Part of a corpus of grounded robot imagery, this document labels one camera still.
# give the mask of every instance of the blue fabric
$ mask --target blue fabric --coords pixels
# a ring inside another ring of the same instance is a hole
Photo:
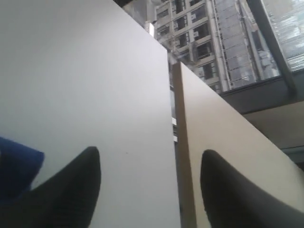
[[[0,204],[30,190],[44,161],[44,153],[0,137]]]

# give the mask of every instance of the blue cloth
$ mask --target blue cloth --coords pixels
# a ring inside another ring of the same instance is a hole
[[[30,190],[44,161],[44,153],[0,137],[0,204]]]

